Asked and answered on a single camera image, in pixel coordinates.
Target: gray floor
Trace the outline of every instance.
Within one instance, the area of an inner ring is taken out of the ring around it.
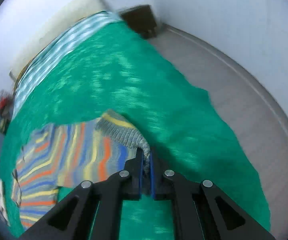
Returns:
[[[288,119],[240,65],[209,44],[167,26],[149,42],[194,86],[208,90],[258,171],[271,210],[271,233],[288,238]]]

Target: cream headboard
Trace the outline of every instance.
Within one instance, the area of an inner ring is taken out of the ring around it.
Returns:
[[[26,44],[25,49],[16,55],[10,70],[11,78],[15,81],[23,68],[67,28],[80,19],[105,9],[101,0],[73,0],[66,4],[42,25]]]

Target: silver screw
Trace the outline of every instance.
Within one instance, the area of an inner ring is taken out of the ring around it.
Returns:
[[[172,171],[172,170],[166,170],[164,173],[165,173],[165,175],[166,175],[167,177],[174,176],[174,174],[175,174],[175,172]]]
[[[213,185],[213,183],[210,180],[205,179],[203,181],[203,185],[204,185],[204,187],[211,187]]]
[[[130,173],[128,171],[120,171],[121,177],[127,177]]]
[[[81,184],[82,188],[88,188],[92,185],[92,182],[90,182],[89,180],[84,180]]]

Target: green blanket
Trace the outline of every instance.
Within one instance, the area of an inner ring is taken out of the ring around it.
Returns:
[[[49,122],[88,121],[108,108],[132,122],[173,170],[197,182],[212,180],[270,229],[258,173],[207,92],[191,86],[149,43],[119,22],[105,26],[66,55],[9,126],[0,177],[13,235],[19,236],[23,228],[10,198],[11,173],[30,133]],[[169,202],[146,196],[139,202],[124,202],[120,239],[172,239],[170,213]]]

